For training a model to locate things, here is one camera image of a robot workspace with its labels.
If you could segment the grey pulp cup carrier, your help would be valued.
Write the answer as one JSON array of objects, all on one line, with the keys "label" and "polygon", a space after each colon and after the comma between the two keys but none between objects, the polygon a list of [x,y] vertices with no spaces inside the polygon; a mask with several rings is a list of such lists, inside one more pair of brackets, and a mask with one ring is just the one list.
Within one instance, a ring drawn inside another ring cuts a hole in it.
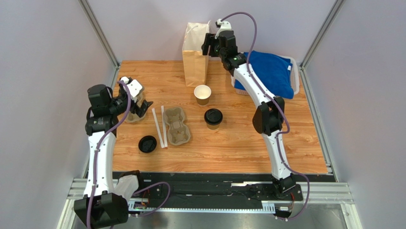
[{"label": "grey pulp cup carrier", "polygon": [[168,125],[168,142],[173,146],[186,144],[191,139],[188,126],[184,123],[186,115],[181,107],[173,107],[164,111],[164,121]]}]

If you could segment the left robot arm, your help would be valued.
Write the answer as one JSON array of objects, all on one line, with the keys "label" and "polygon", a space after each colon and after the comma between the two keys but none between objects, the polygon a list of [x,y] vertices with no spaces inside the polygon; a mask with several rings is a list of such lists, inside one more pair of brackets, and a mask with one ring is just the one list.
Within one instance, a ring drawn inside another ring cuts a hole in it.
[{"label": "left robot arm", "polygon": [[125,223],[128,202],[140,186],[138,170],[123,173],[118,183],[113,183],[112,156],[117,128],[128,114],[143,117],[152,102],[138,102],[144,87],[136,80],[120,81],[119,85],[117,97],[104,84],[87,90],[91,103],[85,125],[90,147],[89,171],[83,198],[74,202],[74,212],[89,229]]}]

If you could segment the brown paper bag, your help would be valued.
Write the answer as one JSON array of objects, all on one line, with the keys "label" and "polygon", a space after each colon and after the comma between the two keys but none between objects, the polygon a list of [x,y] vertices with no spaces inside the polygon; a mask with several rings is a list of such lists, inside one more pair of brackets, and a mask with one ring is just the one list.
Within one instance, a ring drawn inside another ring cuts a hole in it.
[{"label": "brown paper bag", "polygon": [[211,21],[207,23],[189,22],[183,39],[182,57],[185,85],[197,87],[206,83],[209,58],[203,55],[202,45],[210,32]]}]

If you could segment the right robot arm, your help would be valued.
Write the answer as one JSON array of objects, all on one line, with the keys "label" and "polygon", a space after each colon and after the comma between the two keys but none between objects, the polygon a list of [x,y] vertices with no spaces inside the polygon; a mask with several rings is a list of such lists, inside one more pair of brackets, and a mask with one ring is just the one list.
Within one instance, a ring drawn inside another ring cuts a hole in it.
[{"label": "right robot arm", "polygon": [[272,94],[248,63],[246,56],[238,52],[232,30],[218,35],[207,33],[202,45],[203,55],[219,57],[225,70],[239,81],[253,100],[256,111],[252,123],[257,133],[263,137],[272,165],[271,192],[276,198],[289,196],[296,185],[293,172],[288,165],[283,145],[284,99]]}]

